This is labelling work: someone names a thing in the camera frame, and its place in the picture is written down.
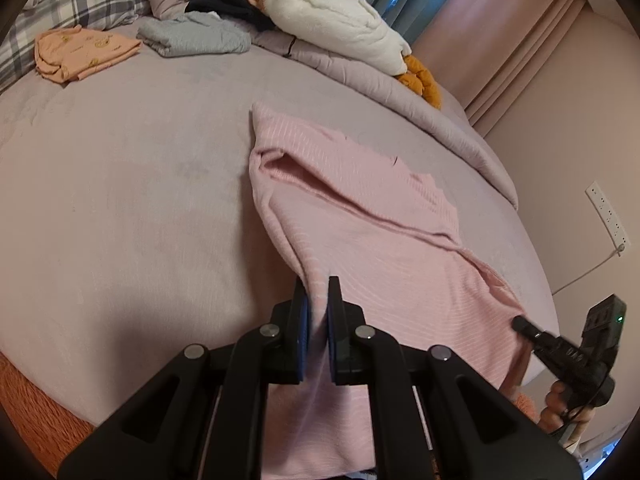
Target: power cord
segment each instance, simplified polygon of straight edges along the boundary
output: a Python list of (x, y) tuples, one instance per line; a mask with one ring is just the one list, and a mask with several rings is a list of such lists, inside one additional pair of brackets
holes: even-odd
[(284, 57), (285, 59), (289, 59), (291, 57), (291, 49), (293, 48), (293, 44), (296, 42), (298, 38), (297, 37), (293, 37), (293, 40), (291, 40), (291, 43), (289, 43), (289, 49), (287, 50), (286, 54), (282, 54), (282, 57)]
[(607, 380), (607, 375), (605, 375), (604, 379), (602, 380), (602, 382), (600, 383), (600, 386), (598, 386), (598, 389), (596, 390), (596, 392), (591, 396), (591, 399), (589, 399), (587, 402), (585, 402), (580, 409), (575, 412), (574, 416), (572, 416), (571, 418), (569, 418), (562, 426), (560, 426), (560, 428), (558, 428), (557, 430), (553, 431), (551, 433), (552, 436), (556, 436), (558, 434), (561, 434), (570, 424), (573, 423), (573, 421), (578, 418), (578, 416), (580, 416), (580, 414), (584, 411), (584, 409), (589, 406), (593, 400), (596, 398), (596, 396), (600, 393), (600, 390), (602, 389), (602, 387), (604, 386), (605, 381)]
[(567, 283), (566, 285), (561, 286), (560, 288), (558, 288), (558, 290), (555, 290), (551, 293), (552, 296), (555, 296), (558, 292), (560, 292), (561, 290), (565, 290), (568, 286), (573, 285), (575, 282), (580, 281), (581, 279), (583, 279), (587, 274), (590, 274), (591, 272), (593, 272), (596, 269), (599, 269), (601, 266), (603, 266), (604, 264), (606, 264), (610, 259), (612, 259), (616, 254), (618, 256), (620, 256), (620, 254), (622, 254), (622, 251), (625, 250), (625, 245), (624, 244), (620, 244), (618, 247), (616, 247), (616, 250), (613, 251), (609, 256), (606, 257), (605, 260), (601, 261), (599, 264), (597, 264), (595, 267), (592, 267), (591, 269), (587, 270), (587, 272), (585, 272), (584, 274), (581, 274), (580, 276), (578, 276), (577, 278), (575, 278), (574, 280), (571, 280), (569, 283)]

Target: pink wall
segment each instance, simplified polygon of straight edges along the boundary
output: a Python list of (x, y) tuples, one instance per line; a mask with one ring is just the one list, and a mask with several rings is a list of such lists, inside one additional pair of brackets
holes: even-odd
[[(486, 140), (514, 179), (520, 217), (552, 290), (614, 249), (584, 190), (597, 180), (634, 246), (554, 298), (562, 334), (580, 341), (609, 294), (628, 305), (612, 401), (583, 440), (640, 405), (640, 40), (588, 8)], [(550, 374), (527, 390), (543, 402)]]

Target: white fluffy towel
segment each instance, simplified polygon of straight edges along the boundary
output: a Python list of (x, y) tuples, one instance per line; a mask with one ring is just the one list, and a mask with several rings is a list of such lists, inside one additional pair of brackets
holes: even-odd
[(389, 75), (406, 72), (411, 47), (366, 0), (263, 0), (281, 30)]

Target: electrical outlet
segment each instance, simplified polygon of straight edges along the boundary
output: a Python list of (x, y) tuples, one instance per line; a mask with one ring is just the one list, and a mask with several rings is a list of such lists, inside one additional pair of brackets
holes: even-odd
[(629, 241), (629, 237), (626, 234), (625, 228), (618, 217), (615, 209), (607, 200), (607, 197), (604, 196), (604, 193), (598, 186), (597, 182), (591, 184), (586, 190), (585, 193), (591, 200), (591, 203), (596, 208), (596, 211), (602, 218), (604, 222), (604, 226), (607, 228), (609, 235), (611, 235), (611, 239), (616, 247), (619, 247), (620, 244), (625, 245), (625, 252), (628, 251), (629, 247), (631, 247), (631, 242)]

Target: finger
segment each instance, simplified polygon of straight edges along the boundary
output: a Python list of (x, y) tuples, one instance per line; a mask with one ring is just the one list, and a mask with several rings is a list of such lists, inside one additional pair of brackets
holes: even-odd
[(555, 392), (549, 392), (545, 397), (546, 406), (558, 415), (564, 414), (566, 411), (566, 402), (561, 397), (561, 394)]
[(555, 392), (556, 394), (561, 394), (566, 390), (566, 385), (562, 381), (556, 381), (551, 385), (550, 391)]
[(595, 414), (595, 408), (575, 408), (569, 412), (568, 416), (572, 422), (583, 422), (588, 424)]
[(515, 401), (520, 393), (520, 385), (529, 368), (533, 345), (522, 336), (518, 336), (519, 348), (513, 355), (507, 376), (500, 386), (500, 393), (511, 401)]
[(551, 433), (552, 431), (561, 428), (564, 422), (562, 422), (562, 418), (557, 413), (554, 413), (549, 408), (545, 408), (540, 413), (540, 421), (538, 426), (547, 433)]
[(584, 431), (587, 429), (588, 425), (589, 425), (588, 421), (587, 422), (579, 422), (578, 424), (576, 424), (574, 432), (567, 439), (566, 443), (564, 444), (564, 447), (569, 447), (569, 446), (571, 446), (571, 444), (574, 444), (575, 442), (578, 442), (578, 440), (580, 440), (580, 437), (582, 436)]

